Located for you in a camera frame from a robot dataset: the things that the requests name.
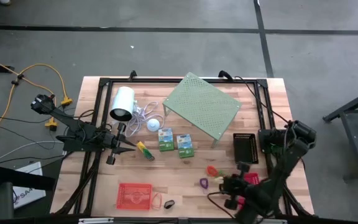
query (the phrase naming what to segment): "purple object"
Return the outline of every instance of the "purple object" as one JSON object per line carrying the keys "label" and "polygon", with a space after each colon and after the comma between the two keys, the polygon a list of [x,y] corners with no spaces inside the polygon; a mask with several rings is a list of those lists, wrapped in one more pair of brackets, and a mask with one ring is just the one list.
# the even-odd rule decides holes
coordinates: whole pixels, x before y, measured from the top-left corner
{"label": "purple object", "polygon": [[208,189],[208,179],[207,178],[201,178],[200,179],[200,186],[204,189]]}

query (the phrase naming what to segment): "red plastic basket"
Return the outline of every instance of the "red plastic basket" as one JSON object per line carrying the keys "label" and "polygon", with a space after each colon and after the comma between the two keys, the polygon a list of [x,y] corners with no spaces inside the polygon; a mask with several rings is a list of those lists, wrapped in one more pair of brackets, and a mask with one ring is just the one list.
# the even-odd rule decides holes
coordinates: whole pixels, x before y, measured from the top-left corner
{"label": "red plastic basket", "polygon": [[[259,176],[258,173],[246,173],[244,175],[244,180],[250,184],[259,184]],[[239,209],[243,206],[246,199],[244,197],[239,196],[238,202],[239,202]]]}
{"label": "red plastic basket", "polygon": [[117,209],[150,210],[151,184],[119,184]]}

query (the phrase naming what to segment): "white cable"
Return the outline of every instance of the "white cable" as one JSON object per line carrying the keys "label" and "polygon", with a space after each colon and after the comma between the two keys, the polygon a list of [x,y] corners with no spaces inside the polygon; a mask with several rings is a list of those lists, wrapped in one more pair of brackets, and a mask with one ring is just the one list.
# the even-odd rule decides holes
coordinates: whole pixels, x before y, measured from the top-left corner
{"label": "white cable", "polygon": [[28,143],[28,144],[25,144],[24,146],[21,146],[21,147],[18,147],[18,148],[16,148],[16,149],[14,149],[13,151],[11,151],[11,152],[8,152],[7,154],[5,154],[5,155],[3,155],[3,156],[0,156],[0,159],[2,159],[3,157],[5,157],[5,156],[7,156],[7,155],[9,155],[10,153],[13,153],[13,152],[15,152],[15,151],[17,151],[17,150],[19,150],[19,149],[22,149],[22,148],[24,148],[24,147],[27,147],[27,146],[31,146],[31,145],[34,145],[34,144],[39,144],[39,143],[62,143],[62,142],[56,142],[56,141],[39,141],[39,142],[32,142],[32,143]]}
{"label": "white cable", "polygon": [[[149,105],[151,105],[152,103],[155,103],[155,106],[150,111],[146,112],[147,107]],[[125,137],[131,137],[136,132],[140,131],[140,129],[142,128],[142,124],[146,123],[151,118],[160,117],[162,119],[161,128],[164,127],[165,120],[162,115],[153,114],[153,115],[146,117],[148,114],[153,112],[153,110],[157,106],[158,106],[158,102],[153,101],[153,102],[148,103],[144,108],[137,108],[132,114],[132,119],[130,121],[128,121],[127,128],[125,130]],[[129,134],[129,135],[128,135],[128,129],[130,129],[132,131],[131,134]]]}

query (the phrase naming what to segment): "green perforated shelf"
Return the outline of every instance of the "green perforated shelf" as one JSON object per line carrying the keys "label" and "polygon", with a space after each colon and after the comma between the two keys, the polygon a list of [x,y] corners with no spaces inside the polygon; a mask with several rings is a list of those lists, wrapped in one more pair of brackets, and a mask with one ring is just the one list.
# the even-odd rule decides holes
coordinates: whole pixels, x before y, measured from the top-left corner
{"label": "green perforated shelf", "polygon": [[190,72],[163,105],[216,140],[221,138],[241,107],[233,97]]}

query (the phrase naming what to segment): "white paper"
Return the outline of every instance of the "white paper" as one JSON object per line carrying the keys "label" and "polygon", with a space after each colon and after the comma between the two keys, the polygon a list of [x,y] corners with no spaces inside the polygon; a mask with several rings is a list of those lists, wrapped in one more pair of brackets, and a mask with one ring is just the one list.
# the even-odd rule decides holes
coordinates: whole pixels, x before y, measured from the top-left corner
{"label": "white paper", "polygon": [[[28,166],[22,167],[20,169],[17,169],[16,171],[28,173],[34,169],[39,168],[31,172],[31,174],[42,175],[42,168],[40,167],[41,167],[41,162],[36,162]],[[44,190],[35,190],[27,187],[13,187],[13,191],[17,195],[16,202],[13,204],[15,209],[46,196]]]}

